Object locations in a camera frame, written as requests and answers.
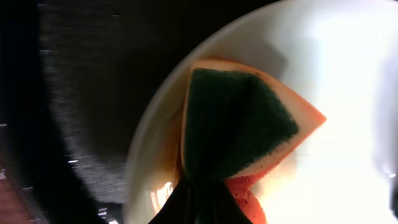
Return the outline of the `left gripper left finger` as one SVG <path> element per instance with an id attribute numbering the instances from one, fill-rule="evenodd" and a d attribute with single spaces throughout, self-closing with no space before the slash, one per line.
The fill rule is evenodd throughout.
<path id="1" fill-rule="evenodd" d="M 195 196 L 190 181 L 182 177 L 160 212 L 149 224 L 194 224 Z"/>

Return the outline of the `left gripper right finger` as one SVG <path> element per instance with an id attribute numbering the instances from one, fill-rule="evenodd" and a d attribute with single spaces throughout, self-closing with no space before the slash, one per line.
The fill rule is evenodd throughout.
<path id="1" fill-rule="evenodd" d="M 224 183 L 219 182 L 213 185 L 212 196 L 211 221 L 213 224 L 252 224 Z"/>

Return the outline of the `orange green sponge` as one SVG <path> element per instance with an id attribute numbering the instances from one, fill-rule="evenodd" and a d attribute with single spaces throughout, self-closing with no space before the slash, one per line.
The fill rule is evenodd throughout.
<path id="1" fill-rule="evenodd" d="M 253 194 L 245 187 L 239 198 L 236 181 L 271 171 L 325 120 L 311 103 L 260 70 L 228 60 L 194 61 L 181 157 L 194 190 L 195 223 L 213 223 L 215 183 L 227 186 L 241 210 L 249 205 Z"/>

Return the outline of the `mint plate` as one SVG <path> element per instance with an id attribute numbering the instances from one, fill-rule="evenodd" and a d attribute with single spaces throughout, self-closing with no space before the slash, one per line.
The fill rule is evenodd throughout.
<path id="1" fill-rule="evenodd" d="M 162 143 L 187 68 L 227 58 L 262 70 L 326 116 L 253 187 L 269 223 L 396 223 L 397 2 L 280 1 L 205 40 L 170 73 L 138 125 L 126 167 L 125 223 L 147 223 L 170 195 Z"/>

